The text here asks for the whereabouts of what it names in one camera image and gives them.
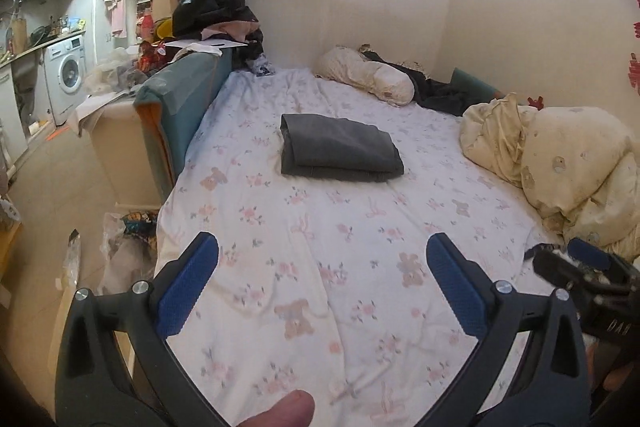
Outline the person's thumb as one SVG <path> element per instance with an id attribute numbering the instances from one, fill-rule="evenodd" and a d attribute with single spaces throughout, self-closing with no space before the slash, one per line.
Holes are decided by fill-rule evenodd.
<path id="1" fill-rule="evenodd" d="M 316 403 L 306 391 L 294 390 L 269 410 L 247 418 L 239 427 L 309 427 Z"/>

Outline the person's right hand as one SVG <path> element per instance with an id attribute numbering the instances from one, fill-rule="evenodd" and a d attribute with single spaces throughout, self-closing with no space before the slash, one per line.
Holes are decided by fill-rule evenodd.
<path id="1" fill-rule="evenodd" d="M 619 391 L 636 367 L 635 361 L 622 364 L 622 349 L 601 340 L 594 340 L 586 355 L 591 391 Z"/>

